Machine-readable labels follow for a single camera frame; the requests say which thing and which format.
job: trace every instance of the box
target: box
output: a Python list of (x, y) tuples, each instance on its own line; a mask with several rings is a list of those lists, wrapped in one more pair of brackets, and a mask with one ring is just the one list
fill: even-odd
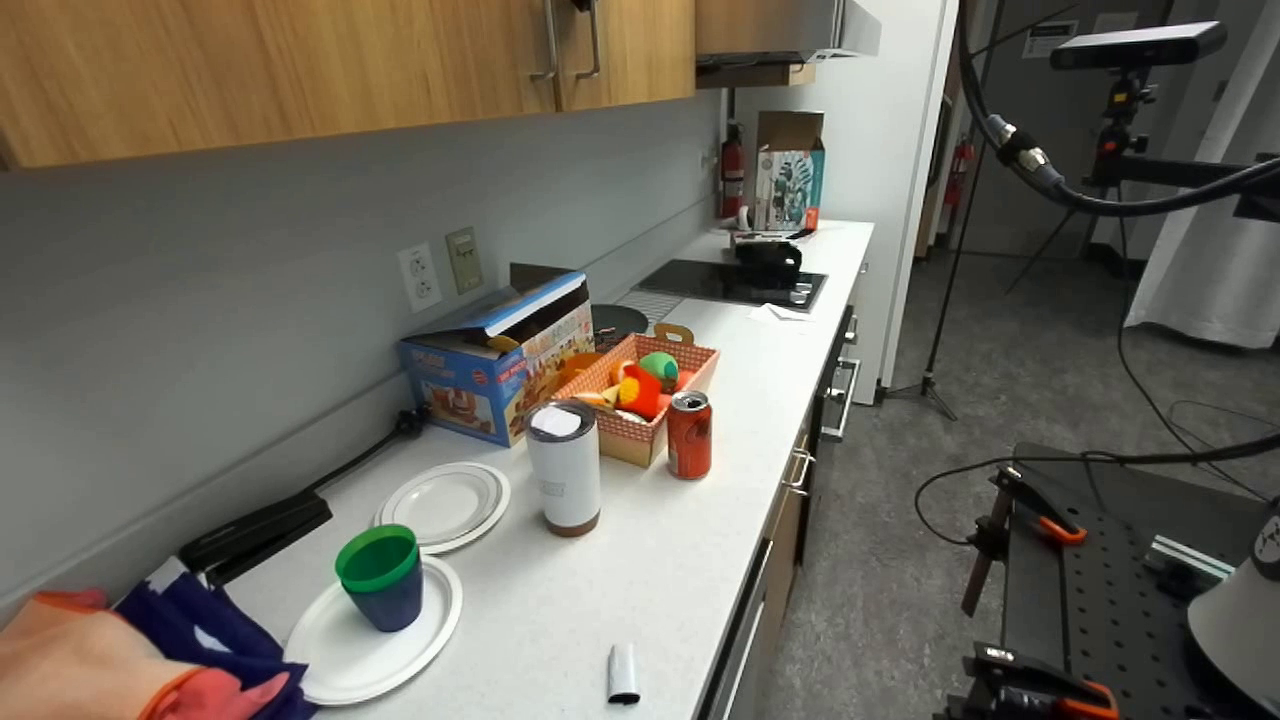
[[(703, 393), (712, 384), (719, 352), (696, 348), (691, 330), (681, 322), (654, 322), (654, 337), (628, 337), (603, 352), (593, 366), (569, 381), (556, 397), (603, 393), (621, 359), (640, 359), (646, 352), (671, 352), (681, 371), (691, 371), (683, 393)], [(666, 408), (654, 421), (631, 411), (600, 411), (600, 452), (646, 469), (666, 452)]]
[(816, 232), (825, 208), (825, 116), (761, 110), (757, 127), (757, 232)]
[(400, 366), (437, 425), (514, 444), (529, 414), (593, 352), (587, 275), (560, 273), (522, 295), (491, 295), (484, 311), (403, 337)]

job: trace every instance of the white plate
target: white plate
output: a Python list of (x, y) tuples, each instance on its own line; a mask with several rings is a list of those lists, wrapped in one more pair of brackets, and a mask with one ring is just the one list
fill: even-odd
[(509, 511), (511, 483), (487, 463), (433, 469), (392, 493), (386, 522), (407, 522), (433, 557), (477, 543)]
[(465, 582), (447, 563), (424, 557), (424, 613), (407, 627), (374, 630), (346, 591), (333, 582), (295, 620), (284, 655), (306, 664), (303, 696), (310, 703), (363, 703), (424, 672), (447, 643), (459, 613)]

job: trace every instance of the white container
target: white container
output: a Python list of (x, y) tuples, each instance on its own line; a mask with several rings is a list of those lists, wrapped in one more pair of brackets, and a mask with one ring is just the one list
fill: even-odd
[(600, 431), (584, 403), (548, 403), (529, 425), (532, 481), (556, 535), (584, 535), (600, 518)]

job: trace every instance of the cabinet door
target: cabinet door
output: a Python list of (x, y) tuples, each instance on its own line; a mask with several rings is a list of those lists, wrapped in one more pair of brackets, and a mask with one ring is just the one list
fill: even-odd
[(543, 0), (4, 0), (0, 141), (36, 169), (532, 116), (548, 67)]
[(691, 0), (587, 0), (560, 56), (562, 107), (681, 101), (696, 86)]

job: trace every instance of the electrical outlet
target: electrical outlet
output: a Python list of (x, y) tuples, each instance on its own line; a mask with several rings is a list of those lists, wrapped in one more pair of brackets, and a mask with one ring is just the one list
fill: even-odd
[(453, 289), (465, 295), (484, 283), (477, 232), (459, 226), (442, 237)]
[(410, 311), (442, 299), (433, 242), (400, 249), (400, 280)]

